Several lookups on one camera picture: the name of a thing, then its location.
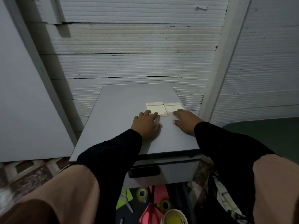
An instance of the drawer handle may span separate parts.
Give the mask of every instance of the drawer handle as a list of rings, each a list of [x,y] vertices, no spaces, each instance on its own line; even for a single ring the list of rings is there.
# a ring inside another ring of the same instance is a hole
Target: drawer handle
[[[161,173],[160,167],[143,167],[143,168],[132,168],[129,170],[129,178],[142,178],[149,176],[156,176]]]

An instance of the white corrugated wall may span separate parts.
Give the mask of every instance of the white corrugated wall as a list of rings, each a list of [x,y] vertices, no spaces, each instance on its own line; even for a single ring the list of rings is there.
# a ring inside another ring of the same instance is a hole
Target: white corrugated wall
[[[299,0],[252,0],[211,122],[299,116]]]
[[[200,110],[229,0],[17,0],[74,131],[104,85],[170,83]]]

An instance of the person's left hand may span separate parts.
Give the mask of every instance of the person's left hand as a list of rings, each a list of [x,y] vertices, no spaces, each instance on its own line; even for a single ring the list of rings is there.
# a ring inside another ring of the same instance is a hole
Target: person's left hand
[[[154,126],[154,120],[156,119],[158,113],[150,115],[151,110],[146,110],[144,113],[140,112],[139,116],[135,116],[133,124],[131,126],[132,130],[139,133],[143,140],[148,140],[156,136],[159,132],[161,124]]]

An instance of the yellow sticky note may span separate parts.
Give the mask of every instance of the yellow sticky note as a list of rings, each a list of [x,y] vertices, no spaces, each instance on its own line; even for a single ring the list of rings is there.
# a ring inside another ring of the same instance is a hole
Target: yellow sticky note
[[[132,194],[131,194],[131,192],[130,192],[129,189],[126,189],[126,191],[127,191],[127,195],[126,195],[127,200],[131,201],[133,199],[133,196],[132,196]],[[125,205],[125,202],[123,200],[121,200],[121,199],[118,199],[118,202],[117,202],[117,205],[116,205],[116,209],[118,209],[118,208],[120,208],[120,207],[122,207],[124,205]]]

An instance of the tape roll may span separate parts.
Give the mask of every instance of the tape roll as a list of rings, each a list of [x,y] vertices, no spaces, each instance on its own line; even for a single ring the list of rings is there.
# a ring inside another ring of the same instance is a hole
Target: tape roll
[[[148,192],[147,188],[145,188],[145,187],[137,189],[137,193],[136,193],[137,199],[141,202],[144,202],[145,200],[147,200],[148,194],[149,194],[149,192]]]
[[[162,199],[160,203],[158,204],[158,207],[160,211],[165,214],[167,211],[169,211],[172,208],[172,204],[169,199]]]

